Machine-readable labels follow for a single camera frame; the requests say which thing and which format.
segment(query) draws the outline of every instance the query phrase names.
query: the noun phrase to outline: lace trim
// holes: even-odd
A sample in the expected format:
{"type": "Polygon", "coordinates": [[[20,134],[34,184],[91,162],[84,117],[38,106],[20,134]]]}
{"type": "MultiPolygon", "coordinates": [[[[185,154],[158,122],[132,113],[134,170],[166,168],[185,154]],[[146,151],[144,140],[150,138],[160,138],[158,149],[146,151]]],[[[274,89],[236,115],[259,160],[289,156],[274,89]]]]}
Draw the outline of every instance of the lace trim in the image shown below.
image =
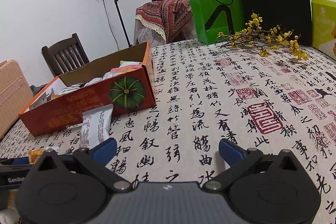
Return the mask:
{"type": "Polygon", "coordinates": [[[166,34],[165,34],[165,31],[162,28],[160,28],[159,26],[157,26],[155,24],[152,24],[152,23],[148,22],[141,15],[136,15],[135,19],[139,20],[142,23],[142,25],[144,25],[145,27],[156,31],[159,35],[162,36],[163,40],[165,41],[165,44],[167,44],[166,34]]]}

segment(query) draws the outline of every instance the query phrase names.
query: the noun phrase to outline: chinese calligraphy tablecloth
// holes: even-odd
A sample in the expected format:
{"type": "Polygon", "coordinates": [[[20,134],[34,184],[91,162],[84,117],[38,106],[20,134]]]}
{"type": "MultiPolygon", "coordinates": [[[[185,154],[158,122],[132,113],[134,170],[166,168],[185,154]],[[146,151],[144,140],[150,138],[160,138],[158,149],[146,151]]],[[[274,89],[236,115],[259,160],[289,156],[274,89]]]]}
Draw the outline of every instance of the chinese calligraphy tablecloth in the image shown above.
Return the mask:
{"type": "MultiPolygon", "coordinates": [[[[198,181],[228,168],[218,153],[223,137],[265,154],[291,149],[321,198],[314,223],[336,218],[336,62],[306,48],[296,63],[287,50],[268,58],[195,40],[153,49],[157,106],[113,117],[117,156],[106,166],[139,181],[198,181]]],[[[79,147],[80,128],[34,138],[17,124],[0,143],[0,157],[29,150],[79,147]]]]}

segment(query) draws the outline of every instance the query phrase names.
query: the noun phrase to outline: white wall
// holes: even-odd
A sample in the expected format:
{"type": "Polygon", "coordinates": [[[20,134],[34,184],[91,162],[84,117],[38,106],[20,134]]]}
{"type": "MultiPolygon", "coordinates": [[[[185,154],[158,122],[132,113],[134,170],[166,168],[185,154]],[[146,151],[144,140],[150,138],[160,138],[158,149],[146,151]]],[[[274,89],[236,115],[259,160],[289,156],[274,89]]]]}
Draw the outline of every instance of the white wall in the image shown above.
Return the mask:
{"type": "MultiPolygon", "coordinates": [[[[136,7],[150,0],[119,0],[130,40],[136,7]]],[[[127,47],[113,0],[105,0],[120,49],[127,47]]],[[[102,0],[0,0],[0,60],[19,62],[30,85],[53,76],[41,54],[43,46],[76,32],[89,60],[117,51],[102,0]]]]}

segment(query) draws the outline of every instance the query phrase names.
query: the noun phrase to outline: pink suitcase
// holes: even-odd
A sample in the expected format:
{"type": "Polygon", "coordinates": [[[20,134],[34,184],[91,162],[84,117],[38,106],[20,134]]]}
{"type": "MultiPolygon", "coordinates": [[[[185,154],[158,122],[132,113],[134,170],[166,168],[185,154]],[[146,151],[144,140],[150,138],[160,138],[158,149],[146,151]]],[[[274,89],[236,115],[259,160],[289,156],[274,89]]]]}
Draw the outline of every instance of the pink suitcase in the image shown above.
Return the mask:
{"type": "Polygon", "coordinates": [[[19,64],[15,60],[0,62],[0,140],[32,98],[19,64]]]}

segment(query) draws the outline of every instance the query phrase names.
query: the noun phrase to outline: cardboard box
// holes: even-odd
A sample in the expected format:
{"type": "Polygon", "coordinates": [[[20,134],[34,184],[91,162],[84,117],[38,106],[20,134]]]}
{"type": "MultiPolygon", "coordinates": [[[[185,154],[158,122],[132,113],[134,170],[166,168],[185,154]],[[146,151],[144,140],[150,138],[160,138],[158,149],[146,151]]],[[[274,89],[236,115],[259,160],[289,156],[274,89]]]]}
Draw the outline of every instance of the cardboard box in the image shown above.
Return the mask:
{"type": "Polygon", "coordinates": [[[82,122],[82,112],[113,103],[113,115],[154,106],[154,66],[150,43],[142,43],[96,59],[76,70],[55,77],[21,111],[20,119],[34,136],[40,136],[82,122]],[[139,68],[74,92],[62,95],[36,108],[29,107],[51,89],[89,82],[102,77],[120,61],[141,62],[139,68]]]}
{"type": "Polygon", "coordinates": [[[245,28],[241,0],[190,0],[197,38],[205,44],[217,41],[219,32],[235,34],[245,28]]]}
{"type": "Polygon", "coordinates": [[[336,60],[336,0],[311,0],[313,47],[336,60]]]}

